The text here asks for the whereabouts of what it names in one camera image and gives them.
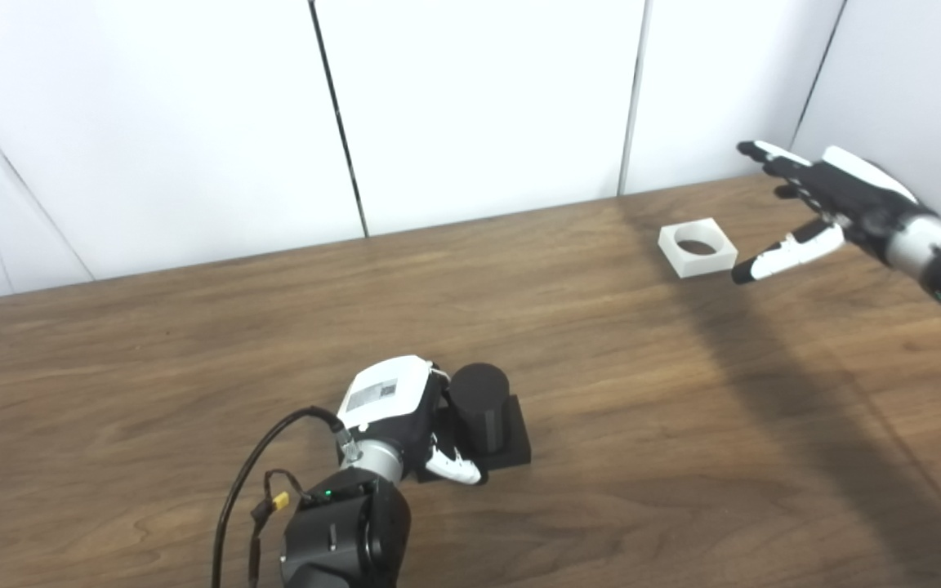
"black and white robotic hand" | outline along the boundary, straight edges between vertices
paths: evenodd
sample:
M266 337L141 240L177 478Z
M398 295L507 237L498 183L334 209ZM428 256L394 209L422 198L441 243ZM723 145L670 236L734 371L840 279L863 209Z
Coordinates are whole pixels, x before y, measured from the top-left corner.
M454 439L437 430L448 383L447 373L416 356L355 376L337 411L345 427L340 469L304 492L285 528L285 588L394 586L411 522L400 481L421 469L457 483L485 481L454 442L439 441Z
M879 167L830 146L808 161L764 141L739 144L763 163L765 174L787 180L774 191L817 213L810 222L759 256L732 268L732 280L749 283L817 260L851 243L882 264L916 280L941 302L941 217Z
M343 468L370 470L392 483L421 468L457 483L480 483L478 466L448 442L451 432L435 429L448 383L447 373L416 356L382 361L355 376L337 417L362 455L345 458Z

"black square base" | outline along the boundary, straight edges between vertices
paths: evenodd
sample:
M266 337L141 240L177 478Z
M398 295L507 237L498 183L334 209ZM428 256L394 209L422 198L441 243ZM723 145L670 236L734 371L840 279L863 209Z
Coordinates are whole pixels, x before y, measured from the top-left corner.
M507 438L507 445L500 451L487 455L478 454L471 446L466 431L456 420L456 411L452 410L452 407L447 406L438 409L436 417L438 427L436 429L439 431L455 431L456 447L460 448L460 454L464 459L470 459L477 464L478 468L482 470L482 474L504 468L513 468L513 466L523 466L533 461L533 446L529 443L529 432L525 428L522 405L519 404L516 395L508 398L507 402L507 416L511 420L507 423L507 432L510 435ZM426 469L416 470L416 481L418 483L432 483L434 480L441 479L441 476L432 474Z

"wooden table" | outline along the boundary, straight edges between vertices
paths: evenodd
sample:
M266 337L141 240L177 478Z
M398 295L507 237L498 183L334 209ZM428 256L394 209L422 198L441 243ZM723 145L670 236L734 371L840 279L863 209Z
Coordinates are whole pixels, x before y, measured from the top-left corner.
M205 586L252 444L397 354L500 365L534 446L482 488L403 484L404 587L941 587L941 309L853 249L748 287L657 249L714 216L760 250L809 215L773 185L0 298L0 587ZM329 443L307 421L261 464L316 483Z

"wire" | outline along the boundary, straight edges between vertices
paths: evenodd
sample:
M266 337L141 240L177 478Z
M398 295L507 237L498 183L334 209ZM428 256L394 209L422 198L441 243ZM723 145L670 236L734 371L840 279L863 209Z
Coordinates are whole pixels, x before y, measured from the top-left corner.
M299 480L296 479L296 476L292 475L292 472L288 470L268 470L264 472L264 499L270 501L274 498L274 492L271 490L271 476L275 474L283 475L288 479L288 485L291 485L292 490L302 500L310 499L310 494L303 492L303 487L300 485Z
M333 434L347 431L343 421L340 421L340 418L337 418L336 414L324 408L309 406L291 412L266 432L264 438L256 444L256 447L253 448L249 457L246 458L245 464L242 464L242 469L239 470L238 477L236 477L234 483L231 484L231 490L228 492L227 499L224 501L224 509L220 512L220 520L216 522L216 536L213 539L212 545L212 575L209 578L209 586L211 588L220 588L221 569L224 565L224 538L225 535L227 535L227 521L231 518L231 511L234 510L234 503L239 499L239 493L242 491L243 484L246 483L246 478L249 477L249 473L253 470L253 466L256 465L257 459L261 457L261 454L264 453L264 450L271 444L272 440L277 438L279 433L285 431L285 428L292 423L296 423L296 421L299 421L302 417L316 417L321 421L325 421Z

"white square block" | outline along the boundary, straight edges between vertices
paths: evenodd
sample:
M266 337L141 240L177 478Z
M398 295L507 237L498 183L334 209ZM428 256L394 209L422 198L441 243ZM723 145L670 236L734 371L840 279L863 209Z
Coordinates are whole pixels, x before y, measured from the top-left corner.
M709 245L714 252L709 256L698 256L680 248L677 242L698 241ZM670 261L679 278L692 278L720 271L728 271L735 265L736 250L725 232L713 219L692 220L688 223L667 225L660 229L660 249Z

